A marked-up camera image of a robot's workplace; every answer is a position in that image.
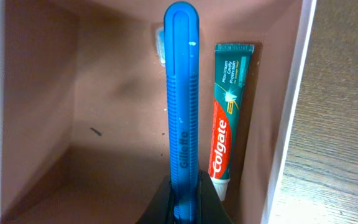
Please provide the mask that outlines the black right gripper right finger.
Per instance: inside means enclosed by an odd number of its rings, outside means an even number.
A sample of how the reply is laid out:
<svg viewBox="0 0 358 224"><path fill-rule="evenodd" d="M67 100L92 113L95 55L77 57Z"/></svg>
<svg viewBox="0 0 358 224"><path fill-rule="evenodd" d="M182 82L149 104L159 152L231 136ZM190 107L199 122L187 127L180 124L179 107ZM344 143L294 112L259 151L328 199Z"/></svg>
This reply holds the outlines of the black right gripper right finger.
<svg viewBox="0 0 358 224"><path fill-rule="evenodd" d="M201 170L196 188L196 224L233 224L225 211L210 176Z"/></svg>

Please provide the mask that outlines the blue and white toothbrush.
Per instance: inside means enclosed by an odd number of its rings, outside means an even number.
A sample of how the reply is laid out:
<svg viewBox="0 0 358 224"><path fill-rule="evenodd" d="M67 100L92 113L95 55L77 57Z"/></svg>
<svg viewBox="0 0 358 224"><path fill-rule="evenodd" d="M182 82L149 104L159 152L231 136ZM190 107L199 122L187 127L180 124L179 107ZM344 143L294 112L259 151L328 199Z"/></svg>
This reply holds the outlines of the blue and white toothbrush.
<svg viewBox="0 0 358 224"><path fill-rule="evenodd" d="M157 55L161 65L165 66L165 41L164 41L165 33L163 27L159 27L155 31L155 45L157 50Z"/></svg>

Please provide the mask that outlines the blue Gillette razor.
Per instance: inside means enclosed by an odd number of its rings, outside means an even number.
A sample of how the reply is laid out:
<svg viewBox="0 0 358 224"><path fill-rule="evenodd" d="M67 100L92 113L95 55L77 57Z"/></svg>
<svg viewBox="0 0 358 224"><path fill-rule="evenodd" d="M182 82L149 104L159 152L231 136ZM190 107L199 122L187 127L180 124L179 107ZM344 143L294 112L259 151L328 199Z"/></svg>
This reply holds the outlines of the blue Gillette razor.
<svg viewBox="0 0 358 224"><path fill-rule="evenodd" d="M170 148L170 177L174 193L175 223L196 222L198 165L192 160L189 41L198 18L194 7L184 1L171 4L164 15L164 47Z"/></svg>

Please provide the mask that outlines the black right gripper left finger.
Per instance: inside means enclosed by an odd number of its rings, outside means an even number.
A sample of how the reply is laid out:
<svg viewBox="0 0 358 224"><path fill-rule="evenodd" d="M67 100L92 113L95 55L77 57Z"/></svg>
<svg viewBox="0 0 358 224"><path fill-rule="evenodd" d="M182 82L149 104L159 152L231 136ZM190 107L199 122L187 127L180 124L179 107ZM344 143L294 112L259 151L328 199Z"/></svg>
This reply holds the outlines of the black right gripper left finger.
<svg viewBox="0 0 358 224"><path fill-rule="evenodd" d="M174 224L175 194L166 176L136 224Z"/></svg>

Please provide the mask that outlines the Colgate toothpaste tube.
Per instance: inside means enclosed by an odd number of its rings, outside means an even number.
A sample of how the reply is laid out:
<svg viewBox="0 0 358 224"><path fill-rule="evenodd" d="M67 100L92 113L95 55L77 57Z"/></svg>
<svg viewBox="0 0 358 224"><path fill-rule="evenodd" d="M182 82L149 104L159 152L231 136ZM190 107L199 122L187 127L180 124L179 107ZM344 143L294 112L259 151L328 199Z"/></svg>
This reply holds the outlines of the Colgate toothpaste tube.
<svg viewBox="0 0 358 224"><path fill-rule="evenodd" d="M220 201L231 179L232 151L241 112L253 44L216 44L213 124L208 174Z"/></svg>

